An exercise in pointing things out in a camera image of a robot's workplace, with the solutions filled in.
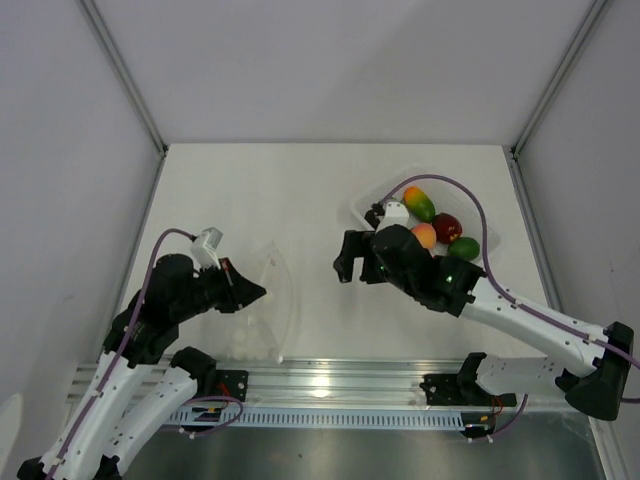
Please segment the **green lime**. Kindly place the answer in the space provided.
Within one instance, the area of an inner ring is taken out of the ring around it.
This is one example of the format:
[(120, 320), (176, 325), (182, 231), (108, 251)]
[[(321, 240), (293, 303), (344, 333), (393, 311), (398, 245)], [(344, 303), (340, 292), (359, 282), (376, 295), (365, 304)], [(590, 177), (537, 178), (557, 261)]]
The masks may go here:
[(479, 242), (472, 237), (459, 237), (454, 240), (447, 249), (449, 256), (461, 258), (466, 261), (473, 261), (479, 257), (481, 247)]

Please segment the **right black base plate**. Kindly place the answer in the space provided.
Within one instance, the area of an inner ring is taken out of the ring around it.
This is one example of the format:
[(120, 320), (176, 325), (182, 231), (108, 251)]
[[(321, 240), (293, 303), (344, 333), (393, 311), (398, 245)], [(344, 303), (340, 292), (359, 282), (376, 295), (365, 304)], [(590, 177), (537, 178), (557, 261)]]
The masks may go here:
[(458, 374), (426, 374), (419, 384), (430, 406), (515, 407), (513, 393), (495, 396), (483, 390), (474, 380)]

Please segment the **right aluminium frame post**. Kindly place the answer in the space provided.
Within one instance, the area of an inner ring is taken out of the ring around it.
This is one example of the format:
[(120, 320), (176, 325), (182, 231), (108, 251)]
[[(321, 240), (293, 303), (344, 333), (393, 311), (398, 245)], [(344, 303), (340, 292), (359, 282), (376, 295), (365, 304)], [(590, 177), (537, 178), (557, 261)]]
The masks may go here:
[(586, 51), (591, 38), (595, 35), (613, 4), (614, 2), (611, 0), (593, 0), (589, 2), (586, 12), (572, 33), (570, 41), (564, 48), (559, 61), (534, 103), (531, 113), (527, 116), (523, 127), (510, 148), (512, 158), (516, 161), (519, 160), (525, 147), (553, 106), (555, 99), (569, 80), (581, 56)]

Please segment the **aluminium mounting rail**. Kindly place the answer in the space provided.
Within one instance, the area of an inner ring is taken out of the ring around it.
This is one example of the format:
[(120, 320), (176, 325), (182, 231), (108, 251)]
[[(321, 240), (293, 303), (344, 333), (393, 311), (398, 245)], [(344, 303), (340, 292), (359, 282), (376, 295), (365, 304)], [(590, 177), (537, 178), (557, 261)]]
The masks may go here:
[(460, 360), (360, 361), (286, 359), (279, 364), (222, 362), (220, 370), (249, 373), (248, 406), (411, 410), (426, 406), (423, 376), (453, 374)]

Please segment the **dark red apple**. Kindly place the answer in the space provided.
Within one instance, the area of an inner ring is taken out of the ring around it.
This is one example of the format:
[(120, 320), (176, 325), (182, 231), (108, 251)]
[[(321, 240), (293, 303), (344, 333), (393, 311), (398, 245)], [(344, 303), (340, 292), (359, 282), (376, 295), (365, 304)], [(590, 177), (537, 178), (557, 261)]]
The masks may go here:
[(439, 243), (449, 245), (462, 236), (463, 228), (460, 221), (449, 213), (437, 214), (432, 222)]

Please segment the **orange peach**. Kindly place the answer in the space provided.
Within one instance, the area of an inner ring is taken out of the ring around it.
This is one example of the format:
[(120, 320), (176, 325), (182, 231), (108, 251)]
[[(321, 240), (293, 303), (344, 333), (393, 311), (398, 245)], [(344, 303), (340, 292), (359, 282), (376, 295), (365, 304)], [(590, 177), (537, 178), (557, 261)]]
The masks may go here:
[(437, 234), (429, 223), (420, 223), (411, 229), (420, 245), (425, 249), (432, 249), (437, 243)]

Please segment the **left aluminium frame post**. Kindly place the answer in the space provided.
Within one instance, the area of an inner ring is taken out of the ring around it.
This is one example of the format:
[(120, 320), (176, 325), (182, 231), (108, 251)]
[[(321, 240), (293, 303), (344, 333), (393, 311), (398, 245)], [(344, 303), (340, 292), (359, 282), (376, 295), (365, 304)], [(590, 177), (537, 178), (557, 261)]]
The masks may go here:
[(145, 134), (154, 149), (164, 156), (168, 150), (159, 128), (153, 119), (146, 101), (135, 82), (121, 50), (113, 37), (96, 1), (76, 1), (80, 12), (91, 30), (99, 48), (110, 66), (120, 89), (128, 101), (134, 115), (137, 117)]

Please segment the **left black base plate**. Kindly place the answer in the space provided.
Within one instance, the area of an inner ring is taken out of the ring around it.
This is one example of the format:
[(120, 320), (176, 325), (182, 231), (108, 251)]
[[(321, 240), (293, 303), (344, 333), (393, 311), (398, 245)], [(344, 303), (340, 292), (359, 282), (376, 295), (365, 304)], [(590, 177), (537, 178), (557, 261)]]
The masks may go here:
[(249, 372), (246, 370), (218, 370), (211, 393), (214, 396), (228, 396), (245, 401), (249, 386)]

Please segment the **clear zip top bag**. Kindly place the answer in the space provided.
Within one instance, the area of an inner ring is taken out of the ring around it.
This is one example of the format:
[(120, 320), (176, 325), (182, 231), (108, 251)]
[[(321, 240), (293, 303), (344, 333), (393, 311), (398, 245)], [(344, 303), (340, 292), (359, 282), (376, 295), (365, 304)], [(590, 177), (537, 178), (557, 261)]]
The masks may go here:
[(243, 274), (266, 294), (233, 317), (226, 354), (233, 361), (280, 364), (293, 325), (296, 292), (289, 265), (275, 242), (253, 253)]

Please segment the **orange green mango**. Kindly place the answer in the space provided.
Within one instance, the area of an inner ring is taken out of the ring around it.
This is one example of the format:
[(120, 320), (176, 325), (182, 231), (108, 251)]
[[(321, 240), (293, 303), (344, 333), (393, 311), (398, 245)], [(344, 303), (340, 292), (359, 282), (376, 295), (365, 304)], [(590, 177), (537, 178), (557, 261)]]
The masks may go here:
[(431, 223), (436, 216), (434, 203), (424, 191), (416, 186), (408, 187), (404, 191), (403, 202), (408, 211), (421, 222)]

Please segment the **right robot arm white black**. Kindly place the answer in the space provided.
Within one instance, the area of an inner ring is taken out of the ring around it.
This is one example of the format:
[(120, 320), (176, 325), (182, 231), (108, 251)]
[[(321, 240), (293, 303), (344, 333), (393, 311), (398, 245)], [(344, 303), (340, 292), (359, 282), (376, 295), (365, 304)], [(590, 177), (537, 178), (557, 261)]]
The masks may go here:
[(389, 283), (431, 311), (492, 327), (540, 351), (529, 358), (472, 352), (446, 387), (435, 375), (421, 385), (430, 405), (507, 406), (533, 394), (565, 400), (575, 410), (604, 421), (617, 419), (631, 367), (634, 332), (615, 322), (585, 323), (532, 306), (492, 281), (481, 267), (452, 256), (432, 255), (407, 228), (379, 232), (348, 230), (333, 268), (343, 283), (354, 262), (367, 284)]

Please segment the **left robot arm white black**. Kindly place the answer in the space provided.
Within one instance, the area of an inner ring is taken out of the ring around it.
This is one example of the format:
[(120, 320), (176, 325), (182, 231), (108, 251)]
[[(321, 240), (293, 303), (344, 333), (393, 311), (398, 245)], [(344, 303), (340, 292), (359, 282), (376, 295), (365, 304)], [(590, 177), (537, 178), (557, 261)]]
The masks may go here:
[(113, 320), (94, 377), (63, 433), (45, 454), (24, 461), (18, 478), (120, 479), (180, 406), (192, 399), (231, 401), (218, 388), (216, 360), (194, 347), (174, 354), (141, 401), (132, 398), (177, 340), (181, 323), (210, 310), (236, 313), (266, 293), (227, 258), (195, 269), (186, 255), (161, 257)]

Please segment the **aluminium frame post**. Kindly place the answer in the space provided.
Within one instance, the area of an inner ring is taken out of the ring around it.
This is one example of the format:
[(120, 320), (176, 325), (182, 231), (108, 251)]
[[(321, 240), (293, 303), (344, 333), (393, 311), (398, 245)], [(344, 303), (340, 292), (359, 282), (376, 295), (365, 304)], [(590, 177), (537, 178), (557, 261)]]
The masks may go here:
[(99, 48), (110, 66), (120, 89), (128, 101), (134, 115), (137, 117), (145, 134), (154, 149), (164, 156), (168, 150), (159, 128), (153, 119), (146, 101), (135, 82), (121, 50), (113, 37), (96, 1), (76, 1), (80, 12), (91, 30)]
[(569, 80), (581, 56), (586, 51), (591, 38), (595, 35), (613, 4), (614, 2), (611, 0), (593, 0), (589, 2), (586, 12), (572, 33), (570, 41), (564, 48), (559, 61), (534, 103), (531, 113), (527, 116), (523, 127), (510, 148), (512, 158), (516, 161), (519, 160), (525, 147), (553, 106), (555, 99)]

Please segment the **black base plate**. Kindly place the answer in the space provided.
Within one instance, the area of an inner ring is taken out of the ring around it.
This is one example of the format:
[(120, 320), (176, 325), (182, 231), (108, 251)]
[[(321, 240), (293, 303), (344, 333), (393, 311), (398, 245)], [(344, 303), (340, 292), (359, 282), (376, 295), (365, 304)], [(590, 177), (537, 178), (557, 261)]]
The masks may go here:
[(426, 374), (419, 384), (430, 406), (515, 407), (513, 393), (495, 396), (483, 390), (474, 380), (458, 374)]
[(214, 396), (228, 396), (245, 401), (249, 386), (249, 372), (246, 370), (218, 370), (211, 393)]

